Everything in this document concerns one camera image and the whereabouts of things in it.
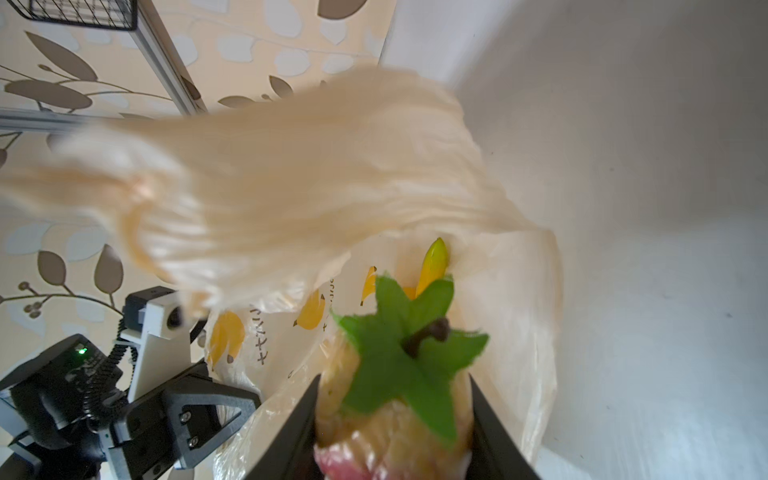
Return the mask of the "yellow green banana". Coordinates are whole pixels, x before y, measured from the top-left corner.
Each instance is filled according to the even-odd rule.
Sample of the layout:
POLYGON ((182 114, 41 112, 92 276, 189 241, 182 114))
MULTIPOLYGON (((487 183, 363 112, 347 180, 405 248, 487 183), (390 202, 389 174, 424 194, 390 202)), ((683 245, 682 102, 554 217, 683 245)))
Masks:
POLYGON ((414 297, 422 294, 434 281, 442 279, 446 274, 449 262, 448 246, 442 238, 437 238, 424 256, 414 297))

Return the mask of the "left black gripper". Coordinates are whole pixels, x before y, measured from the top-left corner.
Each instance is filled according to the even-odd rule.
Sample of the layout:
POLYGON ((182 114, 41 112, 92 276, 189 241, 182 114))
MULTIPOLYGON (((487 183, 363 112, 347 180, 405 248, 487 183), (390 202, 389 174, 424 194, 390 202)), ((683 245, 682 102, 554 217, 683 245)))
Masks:
POLYGON ((1 380, 1 428, 11 437, 4 479, 158 479, 193 469, 261 405, 252 391, 210 382, 193 362, 138 400, 117 386, 132 350, 104 354, 67 337, 1 380))

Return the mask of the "banana print plastic bag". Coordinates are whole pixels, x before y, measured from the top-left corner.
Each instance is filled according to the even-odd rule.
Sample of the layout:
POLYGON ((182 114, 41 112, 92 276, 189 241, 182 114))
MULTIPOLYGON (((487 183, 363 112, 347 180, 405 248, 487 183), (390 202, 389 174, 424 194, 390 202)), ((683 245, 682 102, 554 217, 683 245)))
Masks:
POLYGON ((119 251, 180 293, 189 314, 274 322, 279 343, 257 379, 211 366, 265 403, 216 459, 240 479, 270 446, 335 351, 335 315, 376 310, 375 282, 414 299, 442 238, 448 311, 489 341, 469 367, 532 461, 557 391, 562 266, 554 234, 526 219, 488 172, 456 98, 416 74, 366 68, 272 103, 209 115, 92 124, 1 191, 28 209, 97 219, 119 251))

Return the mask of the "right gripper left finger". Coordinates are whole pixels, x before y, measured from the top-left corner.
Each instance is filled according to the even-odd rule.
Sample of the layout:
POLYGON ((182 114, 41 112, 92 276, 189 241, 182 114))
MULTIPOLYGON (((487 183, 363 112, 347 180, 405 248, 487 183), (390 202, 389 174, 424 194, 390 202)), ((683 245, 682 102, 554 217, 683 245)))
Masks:
POLYGON ((247 480, 321 480, 314 460, 315 407, 320 376, 308 385, 274 440, 256 465, 244 476, 247 480))

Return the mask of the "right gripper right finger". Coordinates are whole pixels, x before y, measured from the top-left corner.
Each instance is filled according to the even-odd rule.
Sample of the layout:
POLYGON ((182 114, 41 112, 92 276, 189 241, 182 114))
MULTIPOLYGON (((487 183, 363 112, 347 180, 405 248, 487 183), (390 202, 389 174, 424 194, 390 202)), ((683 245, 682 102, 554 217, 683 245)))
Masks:
POLYGON ((468 480, 539 480, 490 403, 470 378, 474 424, 468 480))

